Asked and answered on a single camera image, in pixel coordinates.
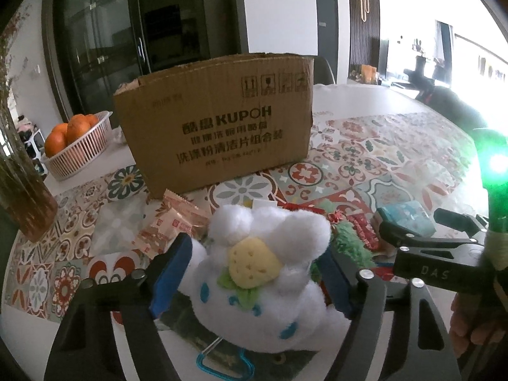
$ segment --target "screw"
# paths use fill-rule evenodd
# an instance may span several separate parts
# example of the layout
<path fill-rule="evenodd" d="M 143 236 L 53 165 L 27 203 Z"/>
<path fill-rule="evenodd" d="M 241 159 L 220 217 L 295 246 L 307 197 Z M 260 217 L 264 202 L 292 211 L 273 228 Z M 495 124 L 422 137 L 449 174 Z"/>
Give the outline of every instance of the screw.
<path fill-rule="evenodd" d="M 88 288 L 91 288 L 94 285 L 95 281 L 92 278 L 87 278 L 81 281 L 80 287 L 82 287 L 84 290 L 87 290 Z"/>
<path fill-rule="evenodd" d="M 423 282 L 420 278 L 413 278 L 411 280 L 411 283 L 413 286 L 416 286 L 417 288 L 423 288 L 425 286 L 425 282 Z"/>
<path fill-rule="evenodd" d="M 130 276 L 135 280 L 143 279 L 146 276 L 146 272 L 144 269 L 138 268 L 134 269 L 134 271 L 130 273 Z"/>
<path fill-rule="evenodd" d="M 372 279 L 374 277 L 374 272 L 372 272 L 370 269 L 362 269 L 360 271 L 360 276 L 363 279 Z"/>

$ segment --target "small box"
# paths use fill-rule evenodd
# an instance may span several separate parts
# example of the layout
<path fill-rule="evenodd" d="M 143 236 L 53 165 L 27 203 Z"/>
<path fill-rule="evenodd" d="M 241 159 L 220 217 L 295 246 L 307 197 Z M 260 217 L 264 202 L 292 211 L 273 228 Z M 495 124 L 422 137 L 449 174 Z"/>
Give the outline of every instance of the small box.
<path fill-rule="evenodd" d="M 154 198 L 307 156 L 313 59 L 220 57 L 140 77 L 114 95 L 130 150 Z"/>
<path fill-rule="evenodd" d="M 387 206 L 378 208 L 374 218 L 378 224 L 386 220 L 421 236 L 430 237 L 436 232 L 432 220 L 418 201 L 387 204 Z"/>

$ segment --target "snack packet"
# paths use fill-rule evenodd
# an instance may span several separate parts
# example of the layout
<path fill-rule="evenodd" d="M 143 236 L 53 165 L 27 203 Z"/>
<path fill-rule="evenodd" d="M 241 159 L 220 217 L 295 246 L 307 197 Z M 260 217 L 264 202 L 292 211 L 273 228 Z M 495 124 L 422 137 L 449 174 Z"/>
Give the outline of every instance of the snack packet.
<path fill-rule="evenodd" d="M 207 212 L 167 190 L 156 211 L 156 218 L 140 231 L 132 243 L 153 259 L 166 252 L 180 232 L 201 240 L 206 235 L 209 220 Z"/>

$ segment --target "white wall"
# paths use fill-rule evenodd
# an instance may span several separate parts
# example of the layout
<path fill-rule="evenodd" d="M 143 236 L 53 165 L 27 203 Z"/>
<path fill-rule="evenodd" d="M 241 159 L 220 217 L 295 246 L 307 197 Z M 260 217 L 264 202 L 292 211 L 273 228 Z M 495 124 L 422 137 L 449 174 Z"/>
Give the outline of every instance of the white wall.
<path fill-rule="evenodd" d="M 28 7 L 29 17 L 22 24 L 9 52 L 12 56 L 9 76 L 16 76 L 12 91 L 17 113 L 26 115 L 47 136 L 55 125 L 62 123 L 62 117 L 51 90 L 44 60 L 42 0 L 24 0 L 21 7 L 22 10 Z"/>
<path fill-rule="evenodd" d="M 345 84 L 349 74 L 350 51 L 350 4 L 349 0 L 337 0 L 339 5 L 339 58 L 337 62 L 337 84 Z"/>
<path fill-rule="evenodd" d="M 249 52 L 318 54 L 316 0 L 245 0 Z"/>

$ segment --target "orange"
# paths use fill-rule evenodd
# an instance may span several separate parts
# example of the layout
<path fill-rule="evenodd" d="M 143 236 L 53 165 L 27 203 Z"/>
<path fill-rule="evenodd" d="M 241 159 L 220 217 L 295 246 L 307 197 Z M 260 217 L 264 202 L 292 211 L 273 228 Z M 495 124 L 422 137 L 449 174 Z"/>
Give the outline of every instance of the orange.
<path fill-rule="evenodd" d="M 85 117 L 85 115 L 73 115 L 73 116 L 70 118 L 69 123 L 70 123 L 72 120 L 80 120 L 80 119 L 82 119 L 83 117 Z"/>
<path fill-rule="evenodd" d="M 65 135 L 60 131 L 52 131 L 44 143 L 44 151 L 47 157 L 53 157 L 67 147 Z"/>
<path fill-rule="evenodd" d="M 90 123 L 90 127 L 94 127 L 98 123 L 98 117 L 96 115 L 86 115 L 85 117 L 88 123 Z"/>
<path fill-rule="evenodd" d="M 85 135 L 90 130 L 90 123 L 83 115 L 72 116 L 69 124 L 67 125 L 67 142 L 71 144 L 77 141 L 81 136 Z"/>
<path fill-rule="evenodd" d="M 52 131 L 59 131 L 63 133 L 64 136 L 67 136 L 67 123 L 57 124 Z"/>

